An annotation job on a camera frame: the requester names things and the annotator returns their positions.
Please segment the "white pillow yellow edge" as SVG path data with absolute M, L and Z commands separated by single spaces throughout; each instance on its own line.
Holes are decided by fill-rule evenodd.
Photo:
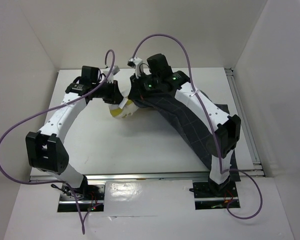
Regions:
M 149 109 L 150 106 L 146 105 L 137 100 L 131 100 L 128 98 L 129 90 L 121 92 L 123 96 L 124 105 L 120 104 L 109 104 L 108 109 L 111 116 L 115 119 L 124 119 L 132 116 L 139 109 Z

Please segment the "dark grey checked pillowcase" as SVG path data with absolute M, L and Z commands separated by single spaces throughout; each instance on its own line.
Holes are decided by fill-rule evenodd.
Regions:
M 180 134 L 203 164 L 210 170 L 209 178 L 217 185 L 228 181 L 230 173 L 220 174 L 227 170 L 231 163 L 233 150 L 240 139 L 241 119 L 235 114 L 226 116 L 224 124 L 218 123 L 215 135 L 222 155 L 222 167 L 216 150 L 215 141 L 210 127 L 205 124 L 185 104 L 167 94 L 157 94 L 151 97 L 133 99 L 139 108 L 157 110 L 167 122 Z

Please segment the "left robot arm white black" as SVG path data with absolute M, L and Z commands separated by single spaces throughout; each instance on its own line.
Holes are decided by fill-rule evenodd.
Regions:
M 83 66 L 78 76 L 65 90 L 62 107 L 54 112 L 49 121 L 36 132 L 25 137 L 29 165 L 57 178 L 71 186 L 71 194 L 82 200 L 92 192 L 87 177 L 74 169 L 64 147 L 66 135 L 88 103 L 102 99 L 107 104 L 119 104 L 123 100 L 119 85 L 114 76 L 119 67 Z

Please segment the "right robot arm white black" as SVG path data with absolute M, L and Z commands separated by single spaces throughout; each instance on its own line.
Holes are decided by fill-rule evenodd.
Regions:
M 230 182 L 231 160 L 240 139 L 241 119 L 214 104 L 183 71 L 173 71 L 166 57 L 147 59 L 149 73 L 138 57 L 128 60 L 129 99 L 140 108 L 153 108 L 179 133 L 210 171 L 208 190 L 220 196 Z

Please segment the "right side aluminium rail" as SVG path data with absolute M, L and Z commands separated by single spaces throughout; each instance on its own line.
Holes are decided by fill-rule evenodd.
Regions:
M 257 178 L 264 177 L 264 169 L 257 151 L 257 147 L 252 135 L 250 125 L 244 110 L 239 90 L 235 81 L 234 70 L 225 68 L 225 75 L 228 80 L 229 88 L 236 108 L 236 114 L 241 119 L 240 140 L 235 149 L 237 166 L 239 169 L 248 172 L 249 175 Z

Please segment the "aluminium rail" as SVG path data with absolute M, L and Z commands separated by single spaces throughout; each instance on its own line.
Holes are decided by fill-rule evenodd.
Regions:
M 241 119 L 240 140 L 235 149 L 237 166 L 239 169 L 248 172 L 249 175 L 257 178 L 264 177 L 264 169 L 257 151 L 257 147 L 252 135 L 250 125 L 244 110 L 239 90 L 235 81 L 234 70 L 225 68 L 225 75 L 228 80 L 229 88 L 236 108 L 236 114 Z
M 89 181 L 119 181 L 119 180 L 176 180 L 176 179 L 207 179 L 210 175 L 207 171 L 193 172 L 158 172 L 158 173 L 130 173 L 130 174 L 87 174 Z

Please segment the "front aluminium rail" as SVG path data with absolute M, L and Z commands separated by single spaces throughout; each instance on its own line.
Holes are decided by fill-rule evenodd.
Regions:
M 119 181 L 119 180 L 176 180 L 176 179 L 207 179 L 210 175 L 207 171 L 193 172 L 158 172 L 158 173 L 130 173 L 130 174 L 87 174 L 89 181 Z

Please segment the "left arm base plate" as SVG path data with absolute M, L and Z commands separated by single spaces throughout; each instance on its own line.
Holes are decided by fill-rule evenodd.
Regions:
M 78 211 L 74 194 L 70 191 L 68 186 L 63 184 L 62 187 L 58 187 L 52 183 L 51 187 L 60 192 L 57 207 L 58 213 L 74 213 Z M 97 184 L 93 184 L 92 191 L 88 194 L 81 195 L 77 193 L 76 197 L 80 211 L 84 213 L 103 212 L 105 190 L 106 184 L 104 182 L 98 182 Z

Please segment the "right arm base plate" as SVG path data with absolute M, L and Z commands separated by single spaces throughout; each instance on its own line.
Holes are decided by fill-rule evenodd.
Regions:
M 196 210 L 216 210 L 229 208 L 240 208 L 240 201 L 236 183 L 230 181 L 220 192 L 213 193 L 207 181 L 193 182 L 189 189 L 194 196 Z

